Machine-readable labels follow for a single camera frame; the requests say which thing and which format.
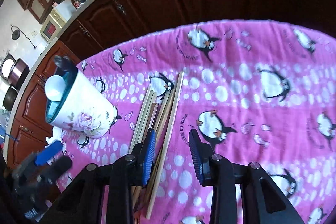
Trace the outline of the tan wooden chopstick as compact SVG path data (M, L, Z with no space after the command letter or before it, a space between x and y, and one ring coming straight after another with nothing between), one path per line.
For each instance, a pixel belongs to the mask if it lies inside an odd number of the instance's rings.
M156 143L161 138L162 130L163 130L163 127L166 123L166 119L167 119L167 116L170 112L171 104L173 102L174 93L175 93L175 89L173 89L171 92L169 92L168 94L166 94L164 96L161 107L160 107L159 112L156 116L156 120L155 120L154 126L153 126L153 129L156 133L156 135L155 135L155 142ZM138 201L138 197L139 197L139 194L141 193L141 191L142 191L142 188L139 187L139 186L137 186L133 189L133 196L132 196L133 208L135 208L135 205Z

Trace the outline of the pale wooden chopstick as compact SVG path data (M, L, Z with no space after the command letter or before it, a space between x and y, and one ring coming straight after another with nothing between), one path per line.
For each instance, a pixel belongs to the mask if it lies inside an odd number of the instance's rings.
M145 132L145 126L147 123L148 115L150 112L151 104L154 102L154 96L156 95L156 92L154 92L151 88L147 89L146 96L144 98L141 111L139 114L139 119L137 121L135 131L134 131L134 146L137 143L142 142L142 138Z

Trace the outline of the light bamboo chopstick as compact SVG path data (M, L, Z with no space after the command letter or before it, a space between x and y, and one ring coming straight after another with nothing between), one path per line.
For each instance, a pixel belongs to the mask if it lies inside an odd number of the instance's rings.
M151 88L148 87L147 90L146 90L145 97L142 101L142 106L141 106L141 109L140 109L140 112L139 112L139 115L138 115L138 118L137 118L137 123L135 124L135 130L134 130L133 137L132 137L132 140L131 140L131 144L130 144L130 147L129 147L129 153L131 153L133 151L133 148L138 141L138 134L139 134L139 132L141 130L141 127L142 127L142 120L145 116L145 111L147 109L147 103L149 102L150 90L151 90Z

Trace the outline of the white floral utensil holder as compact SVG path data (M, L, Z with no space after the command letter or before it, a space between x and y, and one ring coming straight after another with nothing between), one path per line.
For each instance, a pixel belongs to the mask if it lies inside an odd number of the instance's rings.
M66 89L59 102L47 98L46 122L84 137L101 138L121 119L117 106L109 102L68 57L56 55L54 63L53 75L63 77Z

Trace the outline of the light wooden chopstick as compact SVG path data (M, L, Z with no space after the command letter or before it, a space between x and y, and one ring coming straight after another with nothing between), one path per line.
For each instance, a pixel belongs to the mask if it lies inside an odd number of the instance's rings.
M170 139L171 139L171 135L172 135L172 131L173 131L175 116L176 116L176 113L177 113L179 94L180 94L181 88L182 88L183 77L184 77L184 72L181 71L179 73L177 84L175 86L175 93L174 93L173 102L171 104L170 112L169 112L169 114L167 116L167 119L166 119L166 122L168 122L168 124L167 124L167 129L166 129L163 145L162 145L162 148L161 148L161 153L160 153L160 155L157 159L157 162L155 163L154 174L153 174L154 177L151 179L151 187L149 188L149 192L146 193L145 200L148 204L147 212L146 212L146 215L145 215L146 219L150 219L150 217L151 217L151 213L153 211L155 198L156 198L156 195L157 195L157 192L158 192L158 187L159 187L159 183L160 183L160 179L161 179L161 173L162 173L162 170L163 170L163 165L165 163L165 158L166 158L167 150L168 150L168 147L169 147L169 143L170 143Z

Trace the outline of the white ceramic spoon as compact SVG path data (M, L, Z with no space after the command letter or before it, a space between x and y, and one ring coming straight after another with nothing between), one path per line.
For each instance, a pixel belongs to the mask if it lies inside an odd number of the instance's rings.
M65 89L66 82L60 75L49 77L45 83L45 95L51 101L61 101Z

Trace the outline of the black pot on counter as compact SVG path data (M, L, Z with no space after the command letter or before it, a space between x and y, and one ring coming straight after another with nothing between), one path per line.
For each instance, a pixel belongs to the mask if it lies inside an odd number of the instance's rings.
M2 106L7 111L11 111L13 109L14 102L17 98L17 95L18 95L18 92L12 86L9 86L9 88L7 89L7 92L4 96L3 104L2 104Z

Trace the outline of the pink penguin blanket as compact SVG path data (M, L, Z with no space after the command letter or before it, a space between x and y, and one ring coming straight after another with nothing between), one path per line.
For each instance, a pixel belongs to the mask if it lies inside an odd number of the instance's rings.
M231 162L261 164L305 223L335 207L335 38L268 21L214 21L157 32L84 59L78 68L116 107L100 139L56 130L73 167L129 151L147 89L159 99L183 73L180 100L150 219L206 223L213 191L200 186L189 131Z

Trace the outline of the silver rice cooker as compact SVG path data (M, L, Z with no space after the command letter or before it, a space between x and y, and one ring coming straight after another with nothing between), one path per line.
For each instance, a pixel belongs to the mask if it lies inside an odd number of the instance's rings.
M15 59L10 53L1 62L1 78L16 90L22 87L29 72L29 66L22 59Z

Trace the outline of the cream microwave oven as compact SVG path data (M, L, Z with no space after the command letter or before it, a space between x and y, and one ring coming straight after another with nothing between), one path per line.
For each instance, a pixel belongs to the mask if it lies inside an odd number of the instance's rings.
M42 24L40 30L41 36L48 42L52 42L56 38L57 34L62 30L66 24L66 20L56 9L52 9L48 14L45 22Z

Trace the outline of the dark sauce bottle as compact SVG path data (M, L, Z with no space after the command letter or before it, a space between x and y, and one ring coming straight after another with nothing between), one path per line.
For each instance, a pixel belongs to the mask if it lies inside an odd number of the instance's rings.
M75 9L78 9L80 7L80 2L79 0L71 0L72 5L74 6Z

